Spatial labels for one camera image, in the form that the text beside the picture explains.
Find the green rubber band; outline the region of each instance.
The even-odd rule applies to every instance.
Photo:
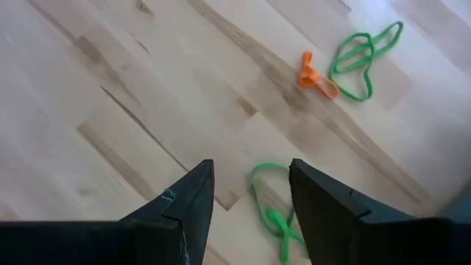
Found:
[[[285,263],[289,260],[289,239],[297,240],[305,248],[305,242],[302,236],[291,229],[291,224],[294,220],[294,209],[291,208],[289,211],[288,219],[285,220],[283,215],[275,209],[266,209],[258,196],[257,180],[260,177],[259,171],[265,169],[279,169],[286,173],[289,173],[289,169],[285,166],[278,165],[276,163],[262,163],[256,166],[250,175],[250,182],[252,184],[253,192],[255,195],[255,201],[257,202],[257,209],[260,216],[260,221],[265,229],[272,234],[274,237],[281,239],[280,246],[280,260]],[[277,227],[278,231],[273,230],[268,221]]]
[[[394,37],[392,40],[387,43],[384,47],[381,49],[376,50],[375,45],[379,43],[381,40],[386,38],[389,33],[392,31],[394,27],[398,26],[396,33],[394,34]],[[336,59],[333,61],[332,65],[330,66],[329,74],[328,77],[330,80],[332,80],[334,83],[337,84],[339,87],[340,92],[342,92],[345,96],[356,100],[358,102],[364,102],[368,99],[370,99],[373,96],[373,84],[371,82],[371,79],[369,78],[369,68],[371,67],[373,61],[380,57],[381,55],[385,54],[388,50],[392,49],[396,45],[396,43],[399,41],[400,34],[403,31],[404,24],[401,21],[395,22],[391,25],[389,25],[387,28],[385,28],[380,34],[378,34],[375,37],[371,37],[369,33],[365,32],[359,32],[355,33],[351,36],[349,36],[339,47],[339,50],[336,53]],[[346,54],[340,55],[341,51],[344,49],[346,45],[354,41],[356,38],[366,38],[366,43],[362,43],[358,46],[356,46],[353,50],[350,52],[347,52]],[[339,64],[343,63],[346,60],[349,60],[350,58],[365,52],[366,50],[370,51],[370,55],[366,55],[365,57],[362,57],[360,60],[357,60],[354,63],[349,64],[348,66],[345,66],[343,68],[339,68]],[[366,66],[364,72],[363,72],[363,78],[364,82],[366,84],[366,96],[356,96],[355,94],[349,92],[347,89],[343,88],[340,86],[340,84],[337,83],[337,81],[334,80],[334,75],[335,74],[342,74],[346,73],[348,71],[352,71],[353,69],[357,69],[360,67]]]

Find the elastic band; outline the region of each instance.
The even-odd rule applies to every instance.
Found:
[[[339,96],[337,85],[328,78],[323,77],[318,71],[311,67],[313,56],[312,52],[304,52],[302,54],[301,72],[297,80],[298,84],[304,88],[318,88],[327,98],[335,99]],[[333,89],[332,93],[324,89],[323,85],[320,83],[321,80],[324,80]]]
[[[305,248],[305,242],[302,236],[291,229],[291,224],[294,219],[294,209],[291,208],[289,211],[288,219],[285,220],[283,215],[275,209],[266,209],[260,202],[257,190],[257,180],[259,178],[258,172],[265,169],[278,169],[289,173],[289,169],[285,166],[278,165],[276,163],[262,163],[256,166],[251,173],[250,182],[253,187],[255,201],[257,202],[257,209],[260,216],[260,221],[265,229],[272,234],[274,237],[281,239],[280,246],[280,260],[285,263],[289,260],[289,239],[295,239]],[[278,231],[273,230],[268,221],[278,228]]]
[[[389,35],[391,30],[395,27],[398,26],[398,29],[396,31],[396,34],[392,38],[392,40],[387,43],[384,47],[381,49],[376,50],[375,45],[379,43],[381,40],[383,40],[386,36]],[[330,66],[329,70],[329,78],[337,84],[337,87],[339,88],[340,92],[342,92],[345,96],[348,96],[351,99],[354,99],[358,102],[364,102],[368,99],[370,99],[373,95],[373,84],[369,78],[369,68],[371,67],[373,61],[380,57],[381,55],[385,54],[388,50],[392,49],[396,43],[398,42],[400,38],[400,34],[403,31],[403,22],[398,21],[387,28],[385,28],[380,34],[378,34],[375,37],[371,37],[369,33],[365,32],[359,32],[355,33],[351,36],[349,36],[339,47],[339,50],[336,53],[336,59],[333,61],[332,65]],[[343,48],[350,44],[352,41],[354,41],[356,38],[366,38],[366,43],[362,43],[358,46],[356,46],[353,50],[350,52],[347,52],[346,54],[341,55],[341,51]],[[357,60],[354,63],[349,64],[348,66],[345,66],[343,68],[339,68],[339,64],[343,63],[346,60],[349,60],[350,58],[363,53],[365,51],[369,50],[370,55],[365,55],[362,57],[360,60]],[[363,78],[364,82],[366,84],[366,96],[356,96],[355,94],[349,92],[347,89],[343,88],[340,86],[340,84],[337,83],[337,81],[334,80],[334,75],[335,74],[342,74],[346,73],[348,71],[352,71],[353,69],[357,69],[360,67],[366,66],[364,72],[363,72]]]

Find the orange rubber band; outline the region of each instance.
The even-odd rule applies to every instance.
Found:
[[[330,79],[327,77],[323,77],[318,71],[314,70],[310,66],[312,58],[312,52],[304,52],[304,54],[302,54],[302,69],[300,78],[297,80],[298,84],[304,88],[317,88],[323,92],[327,98],[335,99],[337,96],[339,96],[339,88],[334,82],[330,81]],[[333,88],[332,93],[329,93],[323,88],[322,84],[319,83],[321,80],[324,80]]]

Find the wood grain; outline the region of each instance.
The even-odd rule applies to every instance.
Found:
[[[205,259],[203,265],[229,265],[217,252],[211,247],[206,248]]]
[[[282,58],[291,68],[297,68],[299,54],[305,50],[314,51],[316,55],[314,63],[319,70],[322,71],[328,68],[330,58],[324,55],[325,51],[312,45],[312,43],[306,43],[302,34],[294,34],[296,27],[280,19],[279,14],[267,7],[262,1],[238,1],[231,2],[231,4],[222,4],[217,0],[206,0],[205,2],[210,3],[211,7],[224,19],[229,20],[231,24],[236,25],[251,38],[256,39],[263,48],[276,54],[280,59]],[[289,8],[292,9],[293,6],[296,7],[300,3],[305,3],[305,1],[294,1],[289,5]],[[328,19],[331,20],[331,28],[333,29],[343,29],[348,27],[343,24],[351,23],[356,28],[355,31],[367,29],[370,32],[380,32],[392,21],[403,19],[385,1],[376,1],[375,4],[367,4],[366,1],[346,1],[346,3],[352,10],[348,14],[348,20],[342,20],[340,19],[341,16],[336,14],[335,9],[330,9],[330,4],[327,1],[316,1],[316,4],[319,5],[318,10],[324,10],[325,7],[326,12],[332,14]],[[264,14],[263,21],[258,20],[257,14],[261,12]],[[306,27],[309,29],[309,25],[315,24],[312,21],[316,17],[308,18],[304,16],[303,18],[309,19],[304,24],[300,24],[301,26],[304,25],[305,29]],[[257,27],[251,26],[254,24],[253,21],[257,21]],[[276,32],[269,30],[273,27],[271,25],[277,28]],[[286,36],[286,38],[279,38],[278,35]],[[329,38],[328,35],[316,35],[314,37],[317,40]],[[461,89],[469,85],[469,79],[464,76],[464,72],[457,71],[438,50],[434,49],[425,40],[420,32],[416,32],[412,26],[406,25],[401,41],[386,56],[391,63],[396,65],[396,68],[400,67],[402,73],[395,75],[395,77],[388,77],[389,73],[386,71],[377,72],[379,79],[390,79],[397,85],[407,87],[407,93],[396,97],[400,98],[397,104],[386,106],[380,102],[380,99],[377,100],[377,97],[362,105],[339,100],[336,102],[338,106],[330,108],[329,111],[336,112],[340,109],[340,113],[348,113],[348,119],[337,119],[333,113],[329,113],[329,116],[335,117],[337,124],[341,124],[341,121],[347,123],[351,121],[356,127],[361,128],[362,133],[358,135],[355,141],[363,141],[358,139],[366,135],[369,138],[366,141],[372,141],[378,152],[385,152],[389,156],[389,160],[394,161],[402,172],[405,172],[406,175],[414,179],[415,183],[418,183],[418,186],[427,191],[428,196],[424,197],[426,198],[424,202],[426,204],[430,203],[430,210],[434,212],[434,208],[442,207],[442,203],[452,198],[453,194],[460,190],[459,186],[468,179],[467,172],[470,170],[466,162],[469,157],[468,146],[466,144],[454,145],[454,150],[459,151],[451,152],[450,149],[449,152],[446,151],[446,155],[444,151],[451,148],[450,146],[445,147],[446,144],[442,144],[441,147],[437,148],[435,146],[438,143],[455,142],[458,139],[461,139],[460,142],[462,143],[469,142],[465,140],[466,136],[458,133],[458,131],[469,131],[467,123],[456,121],[458,118],[453,118],[453,113],[469,112],[467,105],[462,104],[462,102],[464,102],[464,99],[468,99],[470,94]],[[440,64],[435,63],[434,60],[439,60]],[[455,96],[442,93],[442,87],[439,84],[443,83],[447,84],[450,88],[449,92]],[[395,85],[389,84],[389,87],[391,90],[385,89],[383,91],[384,98],[388,98],[389,94],[396,93],[394,90]],[[303,94],[309,99],[308,101],[304,100],[304,102],[315,102],[317,100],[314,98],[315,95]],[[453,97],[458,99],[460,103],[454,103]],[[297,103],[302,102],[301,99],[294,101]],[[280,112],[283,117],[287,114],[285,110]],[[300,116],[295,116],[292,119],[295,122],[283,122],[283,126],[286,124],[292,126],[299,119]],[[443,133],[435,131],[433,126],[443,126],[440,129]],[[351,126],[342,125],[341,128],[349,135],[353,135],[351,131],[348,131]],[[373,146],[370,147],[371,149],[368,149],[368,152],[374,149]],[[443,179],[442,176],[447,174],[446,172],[453,172],[454,181],[450,182]]]
[[[322,100],[311,104],[310,100],[297,87],[294,70],[276,54],[271,53],[256,40],[225,20],[204,1],[193,0],[191,4],[252,57],[267,77],[281,90],[283,98],[291,103],[288,104],[292,108],[314,113],[350,148],[371,163],[415,202],[428,201],[427,192],[381,150],[342,109]]]
[[[395,1],[392,6],[419,27],[456,67],[462,71],[469,69],[471,27],[442,1]]]
[[[119,219],[140,207],[73,129],[103,98],[69,44],[23,1],[0,13],[2,205],[23,220]]]
[[[91,126],[83,123],[78,126],[77,130],[80,134],[87,139],[87,141],[95,147],[100,155],[144,198],[147,200],[154,199],[157,194],[149,187],[149,184],[140,174],[131,167],[126,161],[116,154],[104,141],[101,139]]]

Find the hardwood flooring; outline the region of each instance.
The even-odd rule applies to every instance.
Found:
[[[371,100],[296,84],[304,51],[326,73],[348,35],[398,20]],[[466,0],[4,0],[0,219],[119,219],[206,158],[207,265],[278,264],[249,193],[262,162],[302,158],[433,215],[470,181],[470,27]],[[340,82],[361,91],[360,75]],[[263,201],[287,211],[286,179],[266,176]]]

